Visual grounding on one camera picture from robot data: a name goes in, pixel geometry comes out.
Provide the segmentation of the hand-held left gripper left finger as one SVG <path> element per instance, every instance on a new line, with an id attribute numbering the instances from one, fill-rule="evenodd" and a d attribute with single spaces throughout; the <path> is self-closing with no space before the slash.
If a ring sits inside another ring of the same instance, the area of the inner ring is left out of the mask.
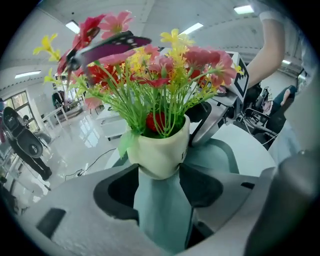
<path id="1" fill-rule="evenodd" d="M 32 204 L 18 223 L 52 256 L 171 256 L 141 232 L 136 221 L 115 219 L 96 205 L 96 185 L 122 170 L 112 167 L 63 182 Z M 37 225 L 50 209 L 62 209 L 65 215 L 48 238 Z"/>

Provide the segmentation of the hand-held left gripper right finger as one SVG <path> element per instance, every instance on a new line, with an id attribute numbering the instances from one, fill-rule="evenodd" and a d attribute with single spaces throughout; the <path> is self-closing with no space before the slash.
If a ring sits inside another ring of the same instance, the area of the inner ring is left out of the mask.
<path id="1" fill-rule="evenodd" d="M 192 225 L 201 232 L 216 232 L 244 205 L 253 192 L 264 202 L 273 167 L 259 176 L 231 173 L 195 164 L 180 164 L 180 185 L 192 207 Z"/>

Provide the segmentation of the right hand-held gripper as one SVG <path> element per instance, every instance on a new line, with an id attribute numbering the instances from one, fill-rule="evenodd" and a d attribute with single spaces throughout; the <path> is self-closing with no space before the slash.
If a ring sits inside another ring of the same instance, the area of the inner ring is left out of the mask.
<path id="1" fill-rule="evenodd" d="M 218 92 L 210 102 L 201 102 L 189 108 L 185 114 L 191 123 L 198 123 L 190 135 L 190 146 L 205 144 L 226 119 L 235 120 L 243 110 L 244 99 L 248 89 L 249 73 L 247 66 L 238 52 L 229 51 L 233 66 L 240 71 L 225 86 L 225 93 Z"/>

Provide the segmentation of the potted pink red flowers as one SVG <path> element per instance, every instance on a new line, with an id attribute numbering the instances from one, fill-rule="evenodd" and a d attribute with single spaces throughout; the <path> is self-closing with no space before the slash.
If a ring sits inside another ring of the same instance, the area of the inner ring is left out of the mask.
<path id="1" fill-rule="evenodd" d="M 61 53 L 45 35 L 34 55 L 56 62 L 66 85 L 99 100 L 126 121 L 118 146 L 141 172 L 156 180 L 175 174 L 190 139 L 187 111 L 223 92 L 242 68 L 223 50 L 196 46 L 178 29 L 161 33 L 166 54 L 129 30 L 131 12 L 103 13 L 79 24 L 72 47 Z"/>

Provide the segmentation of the person's right forearm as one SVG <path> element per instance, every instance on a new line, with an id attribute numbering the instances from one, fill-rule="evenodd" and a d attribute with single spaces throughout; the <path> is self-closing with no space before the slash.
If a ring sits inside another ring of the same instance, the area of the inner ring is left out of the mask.
<path id="1" fill-rule="evenodd" d="M 248 87 L 268 78 L 281 66 L 285 56 L 285 29 L 274 19 L 262 20 L 264 44 L 247 66 Z"/>

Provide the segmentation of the black office chair with castors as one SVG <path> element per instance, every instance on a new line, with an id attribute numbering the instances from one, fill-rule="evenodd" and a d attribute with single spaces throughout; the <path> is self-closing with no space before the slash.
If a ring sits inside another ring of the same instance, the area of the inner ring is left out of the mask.
<path id="1" fill-rule="evenodd" d="M 269 136 L 277 136 L 278 132 L 272 128 L 267 128 L 267 124 L 271 119 L 270 113 L 273 106 L 272 94 L 269 87 L 261 88 L 260 84 L 256 84 L 250 88 L 244 100 L 243 118 L 254 129 L 268 134 Z"/>

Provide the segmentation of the white low cabinet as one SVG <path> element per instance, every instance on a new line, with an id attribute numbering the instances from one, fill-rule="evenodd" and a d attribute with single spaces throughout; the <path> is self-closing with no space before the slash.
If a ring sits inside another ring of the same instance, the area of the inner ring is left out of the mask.
<path id="1" fill-rule="evenodd" d="M 104 132 L 105 137 L 111 141 L 121 137 L 127 128 L 127 122 L 109 104 L 104 104 L 104 109 L 97 116 L 97 121 Z"/>

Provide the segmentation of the ceiling light panel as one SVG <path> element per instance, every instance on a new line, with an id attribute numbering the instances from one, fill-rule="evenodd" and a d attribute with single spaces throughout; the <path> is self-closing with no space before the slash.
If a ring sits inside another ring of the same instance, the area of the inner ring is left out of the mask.
<path id="1" fill-rule="evenodd" d="M 67 22 L 65 24 L 65 26 L 68 29 L 70 29 L 72 32 L 74 32 L 75 34 L 79 34 L 80 33 L 80 27 L 74 20 L 70 20 L 69 22 Z"/>
<path id="2" fill-rule="evenodd" d="M 39 75 L 40 73 L 41 73 L 40 70 L 29 71 L 29 72 L 25 72 L 25 73 L 16 74 L 14 78 L 15 79 L 20 79 L 20 78 L 24 78 L 24 77 L 30 77 L 30 76 L 34 76 L 34 75 Z"/>
<path id="3" fill-rule="evenodd" d="M 251 5 L 241 5 L 233 8 L 238 15 L 251 14 L 254 10 Z"/>
<path id="4" fill-rule="evenodd" d="M 189 35 L 191 33 L 193 33 L 194 31 L 202 28 L 204 25 L 202 23 L 195 23 L 192 26 L 188 27 L 187 29 L 185 29 L 184 31 L 182 31 L 179 35 Z"/>

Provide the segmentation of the white desk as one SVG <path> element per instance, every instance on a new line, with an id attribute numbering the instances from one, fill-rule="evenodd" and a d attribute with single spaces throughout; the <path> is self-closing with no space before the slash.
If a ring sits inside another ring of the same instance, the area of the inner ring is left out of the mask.
<path id="1" fill-rule="evenodd" d="M 63 122 L 68 123 L 70 119 L 80 115 L 83 110 L 82 106 L 76 106 L 65 111 L 64 106 L 61 106 L 48 114 L 45 114 L 41 119 L 43 123 L 48 123 L 51 128 L 57 125 L 63 127 Z"/>

